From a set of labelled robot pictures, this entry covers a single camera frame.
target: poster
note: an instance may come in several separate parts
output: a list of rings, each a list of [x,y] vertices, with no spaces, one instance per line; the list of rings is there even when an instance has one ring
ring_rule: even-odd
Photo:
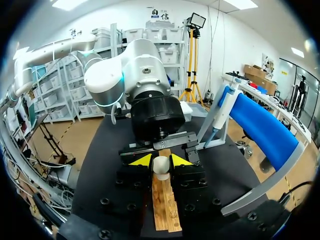
[[[147,7],[148,20],[152,23],[165,22],[173,23],[172,9],[164,9],[162,7],[149,6]]]
[[[274,77],[275,64],[274,61],[262,53],[262,70],[266,72],[266,79],[271,80]]]

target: yellow triangle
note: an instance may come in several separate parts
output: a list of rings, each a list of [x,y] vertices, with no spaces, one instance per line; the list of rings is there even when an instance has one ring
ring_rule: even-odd
[[[142,166],[147,166],[149,167],[149,163],[150,163],[150,160],[151,160],[151,157],[152,157],[152,154],[149,153],[148,155],[138,159],[137,161],[134,161],[132,163],[130,163],[129,165],[142,165]]]
[[[184,165],[193,165],[192,162],[189,162],[187,160],[184,160],[182,157],[179,157],[175,154],[171,154],[172,161],[173,161],[173,166],[180,166],[181,164]]]

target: cardboard box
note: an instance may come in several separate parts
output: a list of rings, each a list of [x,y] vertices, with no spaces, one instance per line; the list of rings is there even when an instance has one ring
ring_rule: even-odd
[[[275,83],[273,83],[272,81],[269,81],[265,78],[260,78],[258,76],[254,76],[251,74],[246,73],[244,75],[246,78],[248,78],[250,81],[252,81],[253,83],[263,87],[265,90],[267,90],[267,94],[274,96],[275,95],[275,91],[277,88],[277,85]]]
[[[261,71],[261,67],[259,66],[250,66],[250,65],[244,65],[243,71],[245,74],[250,74],[252,76],[257,76],[259,78],[266,78],[266,72]]]

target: bolt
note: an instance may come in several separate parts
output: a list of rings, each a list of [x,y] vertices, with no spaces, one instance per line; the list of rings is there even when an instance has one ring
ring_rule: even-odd
[[[107,206],[110,204],[110,200],[108,198],[101,198],[100,203],[104,206]]]
[[[151,70],[150,70],[150,68],[145,67],[145,68],[142,70],[142,73],[144,73],[144,74],[149,74],[149,73],[151,73]]]
[[[141,187],[141,182],[140,182],[140,181],[136,181],[133,185],[134,185],[136,188],[139,188],[139,187]]]
[[[202,178],[202,179],[200,179],[200,181],[199,181],[199,185],[202,185],[202,186],[206,186],[207,185],[207,181],[204,179],[204,178]]]
[[[262,232],[267,230],[266,225],[263,222],[259,224],[258,229],[261,230]]]
[[[189,183],[187,181],[183,181],[180,185],[181,187],[188,187]]]
[[[213,201],[212,201],[212,203],[213,203],[214,205],[221,205],[221,202],[220,202],[220,200],[219,200],[218,198],[214,198]]]
[[[195,208],[196,208],[195,205],[187,204],[187,205],[185,205],[184,210],[187,212],[192,212],[193,210],[195,210]]]
[[[110,240],[111,239],[111,232],[109,230],[101,230],[99,232],[99,238],[102,240]]]
[[[128,209],[128,211],[134,211],[137,209],[137,206],[134,203],[130,203],[126,206],[126,209]]]
[[[258,217],[257,214],[254,211],[251,211],[251,212],[249,212],[247,218],[249,221],[254,221],[257,219],[257,217]]]
[[[115,184],[117,184],[117,185],[121,185],[121,184],[123,184],[124,183],[124,181],[123,180],[120,180],[120,179],[118,179],[117,181],[115,181]]]

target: black table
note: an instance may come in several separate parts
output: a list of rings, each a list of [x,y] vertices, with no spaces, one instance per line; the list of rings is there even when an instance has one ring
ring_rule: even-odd
[[[203,121],[204,118],[192,117],[191,122],[186,122],[181,131],[193,131],[197,134]],[[208,130],[204,137],[208,138],[210,134]],[[109,186],[114,185],[116,171],[121,166],[118,151],[134,142],[129,119],[119,120],[116,125],[112,124],[108,116],[103,119],[81,167],[72,203],[72,212],[75,215],[98,226],[103,224],[103,214],[98,206],[100,199],[108,195]],[[184,158],[185,154],[180,146],[171,148],[171,152]],[[228,205],[260,184],[255,172],[229,136],[226,137],[224,145],[200,150],[199,158],[205,169],[208,185],[220,199],[222,206]],[[239,209],[237,213],[243,216],[267,199],[267,196],[263,195]],[[155,230],[151,202],[141,236],[165,238],[181,236],[181,233]]]

